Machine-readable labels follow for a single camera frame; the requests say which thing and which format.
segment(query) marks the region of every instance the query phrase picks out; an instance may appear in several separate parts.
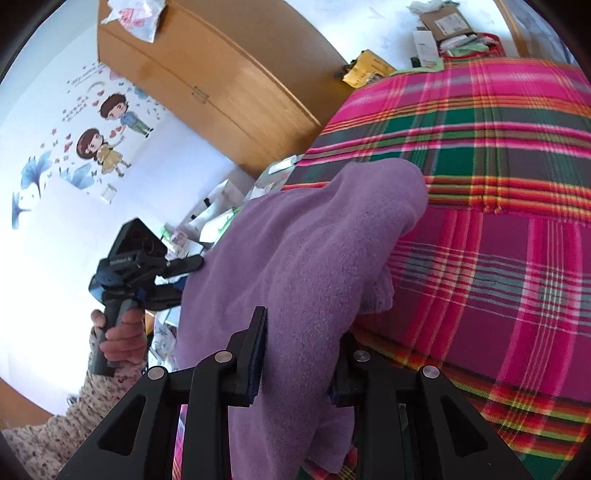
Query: silver screw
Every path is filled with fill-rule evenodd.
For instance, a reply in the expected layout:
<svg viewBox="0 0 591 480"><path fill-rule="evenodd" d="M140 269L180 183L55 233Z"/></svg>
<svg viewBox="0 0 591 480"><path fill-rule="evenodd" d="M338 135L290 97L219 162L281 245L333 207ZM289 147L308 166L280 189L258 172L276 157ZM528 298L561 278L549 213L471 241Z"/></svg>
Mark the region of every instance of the silver screw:
<svg viewBox="0 0 591 480"><path fill-rule="evenodd" d="M432 365L427 365L423 367L423 375L427 378L437 378L439 376L439 369Z"/></svg>
<svg viewBox="0 0 591 480"><path fill-rule="evenodd" d="M371 358L371 355L366 350L357 350L353 354L353 358L355 358L355 360L358 362L367 362Z"/></svg>
<svg viewBox="0 0 591 480"><path fill-rule="evenodd" d="M221 352L216 353L216 362L219 364L225 364L232 360L232 353L227 352L226 350L222 350Z"/></svg>
<svg viewBox="0 0 591 480"><path fill-rule="evenodd" d="M165 373L166 370L162 367L150 368L150 370L148 370L148 378L150 380L159 380L164 376Z"/></svg>

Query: cartoon girl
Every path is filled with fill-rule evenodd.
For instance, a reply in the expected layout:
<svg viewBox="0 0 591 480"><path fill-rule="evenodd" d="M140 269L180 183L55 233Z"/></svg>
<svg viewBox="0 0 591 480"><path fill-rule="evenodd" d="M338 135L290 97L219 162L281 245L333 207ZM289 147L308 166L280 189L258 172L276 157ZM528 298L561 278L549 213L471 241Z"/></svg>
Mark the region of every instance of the cartoon girl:
<svg viewBox="0 0 591 480"><path fill-rule="evenodd" d="M76 145L76 152L80 158L90 160L93 158L99 165L102 166L102 174L106 175L116 170L119 177L124 174L119 169L119 164L123 164L126 167L130 167L131 164L123 161L123 155L115 151L114 148L119 145L124 139L121 135L121 139L114 145L109 145L105 141L98 129L89 128L82 134Z"/></svg>

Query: human hand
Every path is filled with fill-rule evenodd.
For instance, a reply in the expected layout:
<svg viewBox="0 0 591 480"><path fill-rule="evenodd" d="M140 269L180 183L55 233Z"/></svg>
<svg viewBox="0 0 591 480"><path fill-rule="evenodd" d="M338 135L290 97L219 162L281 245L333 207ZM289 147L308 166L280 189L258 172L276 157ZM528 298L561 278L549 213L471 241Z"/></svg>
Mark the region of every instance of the human hand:
<svg viewBox="0 0 591 480"><path fill-rule="evenodd" d="M127 361L140 364L144 360L148 340L144 326L144 310L132 309L123 315L120 325L107 330L106 340L99 345L105 358L112 362ZM106 324L105 314L95 310L90 314L95 331Z"/></svg>

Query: towel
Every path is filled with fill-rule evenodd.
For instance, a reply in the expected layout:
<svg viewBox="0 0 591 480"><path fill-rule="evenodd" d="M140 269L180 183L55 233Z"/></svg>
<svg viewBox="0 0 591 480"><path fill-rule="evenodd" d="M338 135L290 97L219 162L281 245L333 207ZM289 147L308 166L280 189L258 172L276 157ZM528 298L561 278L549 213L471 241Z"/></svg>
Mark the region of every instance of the towel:
<svg viewBox="0 0 591 480"><path fill-rule="evenodd" d="M256 306L268 309L259 395L229 411L235 480L292 480L306 458L340 469L353 412L326 394L339 340L360 309L391 306L386 261L426 206L423 175L411 163L349 163L320 189L247 203L187 280L180 368L223 350Z"/></svg>

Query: wardrobe handle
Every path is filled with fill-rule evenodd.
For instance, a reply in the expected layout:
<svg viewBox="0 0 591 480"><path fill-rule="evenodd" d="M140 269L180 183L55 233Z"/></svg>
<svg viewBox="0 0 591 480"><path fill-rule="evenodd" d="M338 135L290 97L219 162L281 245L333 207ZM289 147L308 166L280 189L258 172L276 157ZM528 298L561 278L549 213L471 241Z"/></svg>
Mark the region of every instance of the wardrobe handle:
<svg viewBox="0 0 591 480"><path fill-rule="evenodd" d="M192 95L195 98L199 99L199 101L201 101L201 103L203 103L203 104L207 103L207 100L209 100L209 95L205 92L202 92L197 87L193 87Z"/></svg>

